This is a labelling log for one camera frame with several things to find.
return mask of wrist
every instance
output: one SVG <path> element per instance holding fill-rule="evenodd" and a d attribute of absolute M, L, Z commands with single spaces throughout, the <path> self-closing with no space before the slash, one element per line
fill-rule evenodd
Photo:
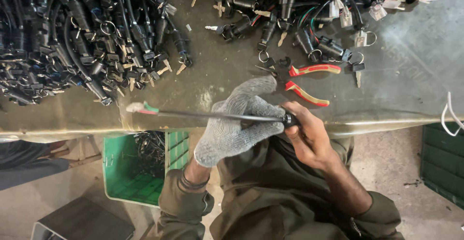
<path fill-rule="evenodd" d="M 345 171 L 346 167 L 340 160 L 337 152 L 335 152 L 333 149 L 330 150 L 332 151 L 330 153 L 332 157 L 326 162 L 324 168 L 322 168 L 322 172 L 324 172 L 326 175 L 334 176 Z"/>
<path fill-rule="evenodd" d="M 210 167 L 203 167 L 192 158 L 183 172 L 180 185 L 187 192 L 202 193 L 206 190 L 210 173 Z"/>

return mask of concrete floor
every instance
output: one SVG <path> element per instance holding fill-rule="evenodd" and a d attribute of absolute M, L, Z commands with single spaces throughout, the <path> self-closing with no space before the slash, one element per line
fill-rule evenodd
<path fill-rule="evenodd" d="M 191 146 L 200 135 L 200 132 L 191 133 Z M 406 239 L 464 239 L 461 230 L 464 210 L 423 184 L 403 186 L 419 178 L 421 138 L 421 127 L 356 136 L 351 171 L 367 190 L 380 192 L 395 201 L 402 216 L 398 230 Z M 216 204 L 212 213 L 203 219 L 206 228 L 220 212 L 223 194 L 218 183 L 217 171 L 213 170 L 207 189 Z M 133 223 L 135 240 L 159 217 L 157 208 L 108 199 L 99 160 L 0 191 L 0 240 L 30 239 L 35 221 L 79 196 L 86 196 Z M 148 239 L 155 238 L 154 231 Z M 212 239 L 209 230 L 204 239 Z"/>

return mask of bare hand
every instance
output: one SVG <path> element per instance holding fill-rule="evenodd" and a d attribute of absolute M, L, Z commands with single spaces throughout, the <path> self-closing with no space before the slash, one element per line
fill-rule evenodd
<path fill-rule="evenodd" d="M 340 167 L 340 157 L 330 146 L 322 120 L 298 102 L 285 102 L 282 107 L 293 113 L 301 123 L 301 128 L 293 126 L 285 130 L 295 148 L 297 158 L 302 163 L 324 172 Z"/>

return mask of plier handle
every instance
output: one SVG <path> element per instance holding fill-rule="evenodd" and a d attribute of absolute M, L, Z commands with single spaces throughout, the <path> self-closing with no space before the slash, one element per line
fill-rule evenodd
<path fill-rule="evenodd" d="M 330 65 L 330 64 L 312 65 L 312 66 L 303 67 L 299 69 L 293 67 L 292 65 L 289 71 L 289 74 L 291 77 L 295 77 L 295 76 L 300 76 L 306 73 L 316 72 L 316 71 L 328 71 L 328 72 L 332 72 L 335 74 L 339 74 L 341 69 L 338 66 Z M 287 84 L 285 85 L 285 90 L 293 90 L 301 98 L 317 106 L 327 107 L 330 104 L 330 101 L 328 100 L 321 100 L 321 99 L 314 98 L 313 96 L 309 95 L 302 88 L 296 85 L 293 81 L 287 82 Z"/>

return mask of gray knit glove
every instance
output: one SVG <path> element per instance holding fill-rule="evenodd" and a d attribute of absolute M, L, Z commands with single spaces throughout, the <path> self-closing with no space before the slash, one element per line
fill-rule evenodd
<path fill-rule="evenodd" d="M 227 100 L 215 103 L 212 112 L 282 117 L 285 110 L 257 96 L 275 91 L 276 85 L 272 76 L 251 79 L 235 88 Z M 245 152 L 282 131 L 282 123 L 256 123 L 242 129 L 239 120 L 211 118 L 194 150 L 195 159 L 204 167 L 212 167 L 219 160 Z"/>

